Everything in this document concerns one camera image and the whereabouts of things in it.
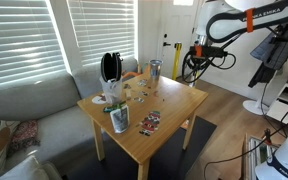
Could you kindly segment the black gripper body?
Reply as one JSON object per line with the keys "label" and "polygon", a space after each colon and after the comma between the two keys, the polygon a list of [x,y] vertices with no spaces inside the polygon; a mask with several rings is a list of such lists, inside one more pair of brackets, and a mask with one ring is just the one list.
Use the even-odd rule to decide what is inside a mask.
{"label": "black gripper body", "polygon": [[215,46],[191,46],[190,47],[190,54],[196,57],[216,57],[216,58],[223,58],[228,55],[227,51],[224,51],[220,47]]}

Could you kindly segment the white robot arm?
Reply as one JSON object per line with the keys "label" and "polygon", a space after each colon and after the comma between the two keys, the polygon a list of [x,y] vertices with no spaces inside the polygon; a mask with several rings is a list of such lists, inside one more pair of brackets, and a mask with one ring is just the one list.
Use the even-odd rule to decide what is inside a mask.
{"label": "white robot arm", "polygon": [[212,43],[223,43],[243,33],[284,23],[288,23],[288,0],[277,0],[244,11],[225,0],[206,0],[198,15],[195,54],[206,57],[203,51]]}

